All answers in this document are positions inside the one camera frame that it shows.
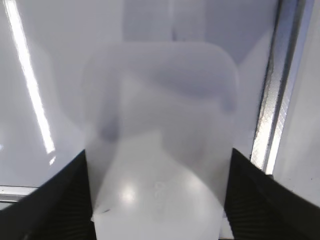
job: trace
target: white surface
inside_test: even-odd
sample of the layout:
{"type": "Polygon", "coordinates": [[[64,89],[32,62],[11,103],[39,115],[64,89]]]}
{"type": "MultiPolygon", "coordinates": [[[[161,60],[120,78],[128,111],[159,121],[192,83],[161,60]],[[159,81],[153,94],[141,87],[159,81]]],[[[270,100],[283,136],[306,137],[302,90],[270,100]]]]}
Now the white surface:
{"type": "MultiPolygon", "coordinates": [[[[195,2],[186,2],[189,9],[195,2]]],[[[83,149],[79,92],[84,67],[106,43],[123,36],[128,40],[137,37],[129,31],[133,29],[130,27],[124,34],[117,31],[111,34],[112,19],[121,16],[123,2],[117,3],[118,10],[110,10],[106,1],[98,0],[21,0],[17,1],[16,13],[14,4],[9,4],[11,24],[5,5],[0,4],[0,185],[38,187],[83,149]],[[49,136],[55,151],[48,154],[53,149],[49,136]]],[[[126,1],[129,12],[130,3],[126,1]]],[[[276,3],[276,0],[199,1],[194,20],[188,23],[193,29],[191,33],[180,23],[188,12],[174,20],[176,40],[204,39],[215,43],[236,62],[240,95],[235,147],[247,157],[253,143],[276,3]],[[205,28],[199,14],[202,6],[208,22],[205,28]]],[[[126,24],[136,23],[129,14],[126,16],[126,24]]],[[[160,13],[145,14],[146,22],[151,24],[156,16],[163,18],[160,13]]],[[[146,27],[154,31],[161,26],[143,29],[146,27]]],[[[140,36],[147,38],[150,36],[147,33],[140,36]]]]}
{"type": "Polygon", "coordinates": [[[273,174],[279,183],[320,207],[319,29],[316,0],[273,174]]]}
{"type": "Polygon", "coordinates": [[[3,202],[0,202],[0,211],[9,207],[12,203],[3,203],[3,202]]]}
{"type": "Polygon", "coordinates": [[[84,76],[97,238],[218,239],[237,103],[233,60],[203,42],[110,44],[84,76]]]}

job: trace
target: white wall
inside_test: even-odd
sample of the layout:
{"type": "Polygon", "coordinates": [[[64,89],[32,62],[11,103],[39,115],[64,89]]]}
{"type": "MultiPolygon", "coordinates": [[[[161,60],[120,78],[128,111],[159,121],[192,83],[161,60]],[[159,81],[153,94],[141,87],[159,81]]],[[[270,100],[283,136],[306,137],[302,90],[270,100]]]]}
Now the white wall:
{"type": "MultiPolygon", "coordinates": [[[[123,19],[119,14],[122,1],[116,1],[118,11],[108,7],[107,2],[6,0],[0,3],[0,75],[4,83],[0,87],[0,185],[39,187],[85,147],[81,106],[84,68],[99,49],[122,38],[123,19]],[[17,11],[11,17],[20,16],[21,25],[14,19],[14,26],[10,25],[6,16],[3,3],[13,2],[16,2],[17,11]],[[111,32],[114,22],[119,25],[111,32]],[[26,44],[23,37],[18,44],[22,49],[20,53],[27,49],[30,54],[29,62],[28,54],[23,54],[22,59],[24,64],[30,64],[34,73],[36,87],[31,92],[18,58],[17,43],[12,38],[13,27],[18,32],[23,28],[26,44]],[[35,92],[42,103],[37,105],[36,111],[31,101],[35,92]],[[44,139],[50,137],[42,136],[36,112],[44,112],[47,119],[55,147],[49,154],[44,139]]],[[[249,157],[277,0],[203,0],[202,3],[205,4],[205,26],[201,25],[204,19],[191,17],[199,31],[189,35],[188,28],[182,27],[178,35],[188,33],[192,41],[200,38],[221,46],[237,64],[240,79],[234,146],[249,157]]],[[[154,17],[149,14],[147,20],[154,17]]],[[[177,22],[183,23],[184,17],[182,15],[177,22]]]]}

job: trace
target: frosted plastic panel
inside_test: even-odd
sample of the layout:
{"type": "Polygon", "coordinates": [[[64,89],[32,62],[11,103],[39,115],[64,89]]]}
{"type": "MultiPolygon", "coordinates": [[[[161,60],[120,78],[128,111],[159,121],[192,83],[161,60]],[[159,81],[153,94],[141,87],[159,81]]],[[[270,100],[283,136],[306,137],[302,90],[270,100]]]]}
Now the frosted plastic panel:
{"type": "Polygon", "coordinates": [[[237,99],[232,59],[201,42],[110,44],[84,76],[98,239],[218,239],[237,99]]]}

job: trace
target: glossy white panel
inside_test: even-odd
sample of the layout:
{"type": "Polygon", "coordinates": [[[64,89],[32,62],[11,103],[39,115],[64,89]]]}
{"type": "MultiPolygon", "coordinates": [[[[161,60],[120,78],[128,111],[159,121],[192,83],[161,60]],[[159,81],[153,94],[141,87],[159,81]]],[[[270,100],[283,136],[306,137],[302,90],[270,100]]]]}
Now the glossy white panel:
{"type": "Polygon", "coordinates": [[[237,106],[228,54],[203,42],[109,44],[83,87],[97,238],[217,239],[237,106]]]}
{"type": "MultiPolygon", "coordinates": [[[[140,29],[130,18],[134,7],[131,2],[115,1],[113,8],[107,1],[98,0],[17,0],[16,5],[12,0],[1,2],[1,185],[38,187],[83,149],[81,81],[85,66],[99,49],[121,39],[140,41],[143,36],[152,40],[151,36],[157,36],[154,34],[160,29],[165,39],[173,36],[168,32],[170,22],[164,19],[163,6],[159,6],[159,12],[146,16],[149,25],[140,29]],[[123,3],[128,14],[122,20],[123,3]],[[6,8],[11,11],[11,22],[6,8]],[[164,19],[163,25],[152,25],[155,21],[150,18],[156,17],[164,19]],[[123,25],[127,26],[125,32],[121,30],[123,25]],[[138,35],[130,31],[136,28],[147,31],[138,35]],[[46,148],[50,152],[53,146],[55,151],[48,154],[46,148]]],[[[166,1],[149,2],[160,5],[166,1]]],[[[188,24],[193,31],[181,24],[189,16],[187,11],[173,21],[175,38],[215,43],[238,66],[240,95],[235,147],[248,157],[277,1],[185,2],[189,9],[196,8],[194,20],[188,24]]]]}

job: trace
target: metal strip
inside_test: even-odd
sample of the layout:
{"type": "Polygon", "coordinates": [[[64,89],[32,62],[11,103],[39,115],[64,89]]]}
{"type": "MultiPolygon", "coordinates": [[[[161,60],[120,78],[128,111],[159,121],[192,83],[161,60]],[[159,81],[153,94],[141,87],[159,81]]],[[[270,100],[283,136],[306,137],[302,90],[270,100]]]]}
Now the metal strip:
{"type": "Polygon", "coordinates": [[[300,26],[303,26],[301,22],[303,16],[305,16],[304,10],[310,8],[310,4],[313,5],[313,0],[279,1],[276,27],[272,37],[261,107],[251,153],[251,162],[259,169],[267,170],[267,174],[273,172],[275,165],[283,125],[286,120],[307,33],[306,30],[300,31],[300,26]]]}
{"type": "Polygon", "coordinates": [[[36,187],[0,186],[0,203],[16,203],[36,189],[36,187]]]}

